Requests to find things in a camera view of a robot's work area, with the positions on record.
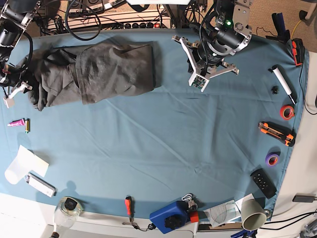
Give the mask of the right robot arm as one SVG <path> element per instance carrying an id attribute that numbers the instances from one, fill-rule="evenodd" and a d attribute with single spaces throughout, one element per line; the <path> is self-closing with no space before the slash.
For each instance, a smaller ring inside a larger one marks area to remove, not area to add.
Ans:
<path id="1" fill-rule="evenodd" d="M 0 12 L 0 86 L 4 90 L 4 104 L 7 108 L 14 106 L 13 97 L 26 93 L 37 85 L 28 66 L 33 56 L 33 40 L 26 32 L 30 22 L 41 6 L 40 0 L 8 0 Z M 21 37 L 29 41 L 27 60 L 20 68 L 8 65 L 10 54 Z"/>

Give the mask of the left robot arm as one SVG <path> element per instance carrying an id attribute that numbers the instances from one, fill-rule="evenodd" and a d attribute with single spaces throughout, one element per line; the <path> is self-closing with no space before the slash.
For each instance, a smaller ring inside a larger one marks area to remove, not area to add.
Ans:
<path id="1" fill-rule="evenodd" d="M 252 37 L 249 26 L 251 0 L 216 0 L 201 23 L 191 23 L 190 28 L 199 36 L 194 43 L 184 37 L 173 36 L 188 56 L 189 84 L 208 83 L 224 73 L 239 73 L 234 64 L 225 62 L 247 47 Z"/>

